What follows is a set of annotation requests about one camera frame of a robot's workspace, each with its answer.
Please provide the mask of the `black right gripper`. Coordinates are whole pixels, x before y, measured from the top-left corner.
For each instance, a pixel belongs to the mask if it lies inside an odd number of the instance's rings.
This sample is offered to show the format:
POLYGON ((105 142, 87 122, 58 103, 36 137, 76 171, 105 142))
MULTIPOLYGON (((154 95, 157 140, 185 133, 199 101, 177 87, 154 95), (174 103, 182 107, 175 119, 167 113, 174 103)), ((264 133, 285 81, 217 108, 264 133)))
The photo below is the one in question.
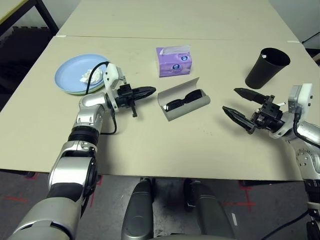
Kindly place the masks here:
POLYGON ((253 113, 251 121, 233 108, 222 107, 224 113, 233 122, 244 128, 247 133, 253 133, 256 128, 276 132, 284 125, 281 120, 283 112, 280 110, 280 106, 273 103, 274 95, 265 96, 247 88, 235 88, 234 91, 248 101, 264 102, 258 111, 253 113))

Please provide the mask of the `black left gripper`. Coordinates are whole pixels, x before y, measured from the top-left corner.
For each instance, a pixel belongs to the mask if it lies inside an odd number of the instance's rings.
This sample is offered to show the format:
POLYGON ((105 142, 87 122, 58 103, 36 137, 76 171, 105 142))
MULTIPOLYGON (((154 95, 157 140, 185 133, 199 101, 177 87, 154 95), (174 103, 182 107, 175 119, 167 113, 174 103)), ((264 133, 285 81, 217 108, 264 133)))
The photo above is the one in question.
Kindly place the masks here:
POLYGON ((155 91, 156 88, 152 86, 142 86, 132 89, 130 84, 124 84, 117 90, 118 97, 115 98, 115 101, 119 108, 131 108, 132 116, 136 118, 138 114, 135 107, 135 100, 147 98, 155 91))

